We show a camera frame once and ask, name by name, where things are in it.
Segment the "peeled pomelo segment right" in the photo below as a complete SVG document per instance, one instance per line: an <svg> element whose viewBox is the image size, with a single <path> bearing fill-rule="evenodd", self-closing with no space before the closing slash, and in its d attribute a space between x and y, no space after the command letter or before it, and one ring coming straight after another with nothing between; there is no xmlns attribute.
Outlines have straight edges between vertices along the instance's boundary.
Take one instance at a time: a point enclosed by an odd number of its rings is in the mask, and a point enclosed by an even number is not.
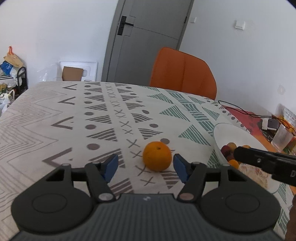
<svg viewBox="0 0 296 241"><path fill-rule="evenodd" d="M252 179L254 182L256 182L261 187L267 189L268 188L268 177L269 174L263 172L260 168L257 168L255 166L251 166L248 164L241 163L239 165L240 172L242 172L244 175Z"/></svg>

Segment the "clear plastic cup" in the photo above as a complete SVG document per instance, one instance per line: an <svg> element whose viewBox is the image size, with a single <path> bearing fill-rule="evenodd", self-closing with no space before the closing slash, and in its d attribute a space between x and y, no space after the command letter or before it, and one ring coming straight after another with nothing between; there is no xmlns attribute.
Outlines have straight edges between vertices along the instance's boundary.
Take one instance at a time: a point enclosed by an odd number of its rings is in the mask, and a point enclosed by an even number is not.
<svg viewBox="0 0 296 241"><path fill-rule="evenodd" d="M280 125L271 144L276 148L278 152L282 152L283 149L292 140L293 134L284 126Z"/></svg>

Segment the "large orange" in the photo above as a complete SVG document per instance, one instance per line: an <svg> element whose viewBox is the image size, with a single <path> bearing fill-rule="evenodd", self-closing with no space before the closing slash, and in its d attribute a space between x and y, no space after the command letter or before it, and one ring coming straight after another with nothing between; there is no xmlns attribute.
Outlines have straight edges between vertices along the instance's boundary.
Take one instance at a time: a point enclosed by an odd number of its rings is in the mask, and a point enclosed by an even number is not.
<svg viewBox="0 0 296 241"><path fill-rule="evenodd" d="M143 151L142 160L145 166L155 172L169 168L172 162L170 148L162 142L150 142Z"/></svg>

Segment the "small red fruit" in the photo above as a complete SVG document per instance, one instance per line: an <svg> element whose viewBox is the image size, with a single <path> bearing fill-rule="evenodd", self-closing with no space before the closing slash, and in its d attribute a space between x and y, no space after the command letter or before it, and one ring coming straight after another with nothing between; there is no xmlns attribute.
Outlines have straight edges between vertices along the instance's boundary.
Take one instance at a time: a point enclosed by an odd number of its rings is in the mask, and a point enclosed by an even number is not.
<svg viewBox="0 0 296 241"><path fill-rule="evenodd" d="M221 153L225 158L227 158L232 153L232 150L228 145L224 145L221 148Z"/></svg>

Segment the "medium orange mandarin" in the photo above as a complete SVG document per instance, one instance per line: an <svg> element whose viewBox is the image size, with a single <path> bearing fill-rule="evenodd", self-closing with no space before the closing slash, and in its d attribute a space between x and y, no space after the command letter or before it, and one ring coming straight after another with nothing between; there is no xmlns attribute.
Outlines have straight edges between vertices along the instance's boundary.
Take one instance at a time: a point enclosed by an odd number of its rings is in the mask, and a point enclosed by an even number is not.
<svg viewBox="0 0 296 241"><path fill-rule="evenodd" d="M243 145L241 147L246 148L246 149L250 149L251 148L249 145Z"/></svg>

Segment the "brown longan on plate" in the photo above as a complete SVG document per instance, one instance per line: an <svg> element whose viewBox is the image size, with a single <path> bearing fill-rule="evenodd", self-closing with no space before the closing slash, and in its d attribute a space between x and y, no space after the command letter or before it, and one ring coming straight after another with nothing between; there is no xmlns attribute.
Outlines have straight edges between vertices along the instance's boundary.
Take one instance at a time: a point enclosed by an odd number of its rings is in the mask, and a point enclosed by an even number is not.
<svg viewBox="0 0 296 241"><path fill-rule="evenodd" d="M234 151L237 148L237 145L233 142L228 143L227 146L230 148L231 151Z"/></svg>

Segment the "white round plate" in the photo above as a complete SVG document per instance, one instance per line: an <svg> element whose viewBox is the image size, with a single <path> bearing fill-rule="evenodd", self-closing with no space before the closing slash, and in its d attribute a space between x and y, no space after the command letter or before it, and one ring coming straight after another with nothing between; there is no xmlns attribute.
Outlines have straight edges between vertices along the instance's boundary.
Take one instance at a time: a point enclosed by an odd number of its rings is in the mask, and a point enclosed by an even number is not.
<svg viewBox="0 0 296 241"><path fill-rule="evenodd" d="M218 160L221 164L226 164L227 160L221 153L221 148L228 143L235 143L238 147L243 145L249 145L252 148L265 151L266 148L249 132L231 125L229 123L218 123L213 130L214 138L214 150ZM268 177L267 190L274 194L280 187L280 183Z"/></svg>

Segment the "red orange mat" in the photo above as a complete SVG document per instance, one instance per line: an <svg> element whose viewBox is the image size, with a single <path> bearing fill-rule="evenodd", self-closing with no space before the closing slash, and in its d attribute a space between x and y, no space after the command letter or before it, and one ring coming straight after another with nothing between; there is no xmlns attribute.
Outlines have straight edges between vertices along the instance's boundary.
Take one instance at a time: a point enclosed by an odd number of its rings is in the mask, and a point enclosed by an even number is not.
<svg viewBox="0 0 296 241"><path fill-rule="evenodd" d="M251 135L254 136L259 142L261 142L268 151L276 152L276 149L272 146L272 144L259 129L259 118L250 116L250 114L254 116L254 113L250 111L244 112L242 110L239 110L239 108L230 107L225 104L223 104L222 106L227 109L232 115L234 115L243 124L243 126L246 127Z"/></svg>

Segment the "white foam board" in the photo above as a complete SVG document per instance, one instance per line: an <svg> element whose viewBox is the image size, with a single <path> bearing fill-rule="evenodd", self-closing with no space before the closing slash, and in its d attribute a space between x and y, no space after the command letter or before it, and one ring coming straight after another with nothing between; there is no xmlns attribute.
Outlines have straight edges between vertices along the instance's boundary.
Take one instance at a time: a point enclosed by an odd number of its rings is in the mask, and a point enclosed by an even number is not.
<svg viewBox="0 0 296 241"><path fill-rule="evenodd" d="M96 81L97 62L92 61L59 61L61 70L64 67L83 69L81 81L94 82Z"/></svg>

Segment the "brown cardboard box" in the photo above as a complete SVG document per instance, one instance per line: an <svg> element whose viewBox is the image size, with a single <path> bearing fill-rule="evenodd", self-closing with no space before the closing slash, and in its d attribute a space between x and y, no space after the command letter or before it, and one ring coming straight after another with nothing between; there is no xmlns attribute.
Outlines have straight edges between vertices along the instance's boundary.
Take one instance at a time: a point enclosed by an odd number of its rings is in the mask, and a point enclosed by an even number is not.
<svg viewBox="0 0 296 241"><path fill-rule="evenodd" d="M81 81L83 69L76 67L64 66L62 71L63 81Z"/></svg>

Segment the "orange chair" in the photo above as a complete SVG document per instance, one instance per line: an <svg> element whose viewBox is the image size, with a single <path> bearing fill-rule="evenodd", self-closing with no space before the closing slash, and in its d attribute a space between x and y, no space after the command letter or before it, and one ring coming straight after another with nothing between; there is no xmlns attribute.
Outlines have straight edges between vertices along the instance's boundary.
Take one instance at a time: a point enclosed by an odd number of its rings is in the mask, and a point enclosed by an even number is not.
<svg viewBox="0 0 296 241"><path fill-rule="evenodd" d="M215 78L205 61L168 47L160 49L149 85L208 97L212 100L217 95Z"/></svg>

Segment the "white plastic bag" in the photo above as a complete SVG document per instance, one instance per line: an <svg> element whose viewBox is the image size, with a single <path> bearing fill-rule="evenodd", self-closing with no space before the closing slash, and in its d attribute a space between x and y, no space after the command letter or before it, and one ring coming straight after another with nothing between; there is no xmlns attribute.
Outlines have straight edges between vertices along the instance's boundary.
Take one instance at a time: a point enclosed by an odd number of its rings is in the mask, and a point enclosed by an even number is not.
<svg viewBox="0 0 296 241"><path fill-rule="evenodd" d="M6 112L7 108L15 101L15 91L1 94L0 115Z"/></svg>

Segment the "black metal rack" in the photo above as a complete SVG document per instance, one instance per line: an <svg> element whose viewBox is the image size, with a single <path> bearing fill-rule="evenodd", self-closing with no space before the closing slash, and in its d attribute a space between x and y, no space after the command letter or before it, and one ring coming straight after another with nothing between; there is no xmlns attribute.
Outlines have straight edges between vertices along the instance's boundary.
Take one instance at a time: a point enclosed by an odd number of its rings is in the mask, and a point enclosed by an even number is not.
<svg viewBox="0 0 296 241"><path fill-rule="evenodd" d="M16 91L17 95L22 94L24 91L28 89L27 84L27 69L25 67L21 67L17 72L17 78L14 79L9 75L1 76L1 84L6 84L8 88L12 88Z"/></svg>

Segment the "brown paper bag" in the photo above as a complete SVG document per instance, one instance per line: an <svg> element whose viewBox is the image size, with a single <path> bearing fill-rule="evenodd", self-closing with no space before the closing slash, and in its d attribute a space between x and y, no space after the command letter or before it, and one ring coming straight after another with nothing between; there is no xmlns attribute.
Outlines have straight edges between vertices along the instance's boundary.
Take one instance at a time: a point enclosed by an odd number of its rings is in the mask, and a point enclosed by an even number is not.
<svg viewBox="0 0 296 241"><path fill-rule="evenodd" d="M23 62L20 60L20 58L13 52L12 46L9 47L8 52L6 56L4 56L4 61L7 61L11 65L13 65L16 68L23 67Z"/></svg>

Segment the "grey door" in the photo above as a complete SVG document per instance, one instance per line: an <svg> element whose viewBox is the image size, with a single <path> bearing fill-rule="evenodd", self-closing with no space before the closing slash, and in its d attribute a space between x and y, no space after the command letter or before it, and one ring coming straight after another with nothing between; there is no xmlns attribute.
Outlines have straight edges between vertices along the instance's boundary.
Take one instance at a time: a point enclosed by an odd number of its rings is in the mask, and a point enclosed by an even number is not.
<svg viewBox="0 0 296 241"><path fill-rule="evenodd" d="M163 47L179 49L192 0L119 1L111 24L101 81L148 86L154 61ZM117 34L126 16L122 36Z"/></svg>

